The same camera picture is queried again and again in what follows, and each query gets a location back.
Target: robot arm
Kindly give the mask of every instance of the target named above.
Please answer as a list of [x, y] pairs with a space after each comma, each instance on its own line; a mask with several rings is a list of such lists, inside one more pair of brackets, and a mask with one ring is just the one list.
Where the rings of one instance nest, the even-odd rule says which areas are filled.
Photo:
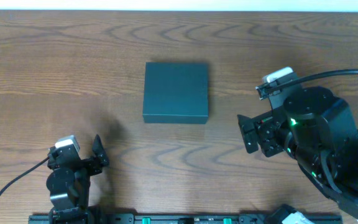
[[94, 156], [81, 160], [80, 147], [74, 136], [59, 139], [48, 154], [48, 167], [53, 170], [47, 179], [50, 201], [53, 203], [49, 223], [99, 223], [104, 216], [88, 208], [90, 177], [102, 173], [109, 158], [96, 135], [92, 146]]
[[325, 197], [358, 219], [358, 130], [349, 105], [320, 86], [287, 85], [298, 78], [285, 71], [256, 88], [271, 111], [252, 119], [238, 115], [247, 152], [258, 145], [267, 157], [287, 152]]

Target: dark teal box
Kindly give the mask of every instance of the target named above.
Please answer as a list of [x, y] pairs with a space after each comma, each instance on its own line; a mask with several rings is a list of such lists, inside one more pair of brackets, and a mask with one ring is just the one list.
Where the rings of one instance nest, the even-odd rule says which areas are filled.
[[146, 123], [205, 124], [208, 64], [147, 62], [143, 119]]

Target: wood grain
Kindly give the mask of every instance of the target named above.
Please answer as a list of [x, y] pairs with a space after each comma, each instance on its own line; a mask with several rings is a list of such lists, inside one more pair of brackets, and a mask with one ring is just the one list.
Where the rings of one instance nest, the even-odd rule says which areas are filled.
[[[145, 62], [208, 62], [206, 125], [144, 124]], [[90, 153], [96, 133], [111, 166], [91, 204], [139, 213], [238, 213], [289, 203], [335, 212], [286, 155], [247, 154], [236, 114], [269, 109], [254, 87], [291, 66], [300, 76], [358, 68], [358, 14], [0, 11], [0, 189], [69, 134]], [[358, 77], [322, 85], [358, 125]], [[52, 204], [42, 166], [0, 199], [0, 223], [26, 223]], [[355, 220], [344, 216], [346, 223]]]

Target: black cable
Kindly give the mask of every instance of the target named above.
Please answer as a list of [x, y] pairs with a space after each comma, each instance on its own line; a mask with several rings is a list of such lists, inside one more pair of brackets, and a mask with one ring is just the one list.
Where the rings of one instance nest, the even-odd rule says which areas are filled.
[[15, 179], [11, 180], [9, 183], [7, 183], [7, 185], [0, 190], [0, 196], [5, 192], [5, 190], [10, 187], [14, 182], [16, 182], [17, 180], [19, 180], [20, 178], [24, 177], [25, 175], [27, 175], [29, 172], [35, 170], [36, 168], [38, 168], [39, 166], [41, 166], [44, 162], [47, 162], [49, 159], [49, 157], [47, 157], [46, 159], [44, 159], [43, 161], [41, 161], [40, 163], [38, 163], [37, 165], [33, 166], [33, 168], [25, 171], [24, 173], [22, 173], [21, 175], [17, 176]]
[[338, 76], [338, 75], [358, 75], [358, 69], [344, 69], [344, 70], [335, 70], [335, 71], [329, 71], [329, 72], [323, 72], [323, 73], [319, 73], [319, 74], [315, 74], [315, 75], [310, 75], [308, 77], [303, 77], [303, 78], [299, 78], [297, 80], [293, 80], [275, 87], [271, 87], [269, 89], [266, 89], [266, 94], [271, 94], [274, 91], [292, 86], [292, 85], [296, 85], [296, 84], [300, 84], [303, 82], [307, 82], [307, 81], [312, 81], [312, 80], [316, 80], [319, 78], [327, 78], [327, 77], [333, 77], [333, 76]]

